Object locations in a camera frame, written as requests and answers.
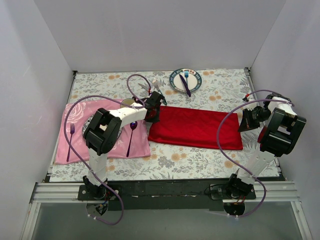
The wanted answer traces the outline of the red cloth napkin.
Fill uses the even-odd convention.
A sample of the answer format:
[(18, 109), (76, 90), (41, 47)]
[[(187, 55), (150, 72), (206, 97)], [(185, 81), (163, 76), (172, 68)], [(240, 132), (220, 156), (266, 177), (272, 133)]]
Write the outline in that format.
[(148, 140), (160, 144), (185, 147), (242, 150), (241, 134), (238, 132), (239, 120), (236, 113), (223, 123), (217, 143), (217, 130), (226, 112), (200, 110), (173, 106), (162, 106), (159, 122), (149, 129)]

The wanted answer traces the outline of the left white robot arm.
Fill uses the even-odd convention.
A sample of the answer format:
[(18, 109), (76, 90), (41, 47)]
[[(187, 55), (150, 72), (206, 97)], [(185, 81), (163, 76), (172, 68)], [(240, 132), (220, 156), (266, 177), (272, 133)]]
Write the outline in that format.
[(159, 121), (160, 106), (165, 97), (153, 91), (149, 97), (133, 103), (121, 103), (122, 108), (106, 110), (99, 108), (85, 129), (83, 138), (89, 150), (90, 170), (83, 177), (87, 192), (95, 199), (106, 196), (107, 188), (102, 184), (107, 180), (107, 156), (115, 146), (120, 131), (124, 126), (145, 120), (149, 123)]

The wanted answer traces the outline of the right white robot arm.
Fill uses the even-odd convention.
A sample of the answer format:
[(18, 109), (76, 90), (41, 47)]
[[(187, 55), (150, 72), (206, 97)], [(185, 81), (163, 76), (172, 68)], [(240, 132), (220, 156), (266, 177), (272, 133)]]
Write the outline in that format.
[(253, 190), (255, 177), (269, 163), (292, 152), (307, 123), (307, 119), (297, 115), (292, 106), (289, 98), (272, 92), (263, 106), (248, 107), (242, 111), (239, 133), (258, 129), (262, 122), (265, 125), (257, 139), (257, 150), (246, 165), (229, 178), (225, 190), (230, 198), (246, 197)]

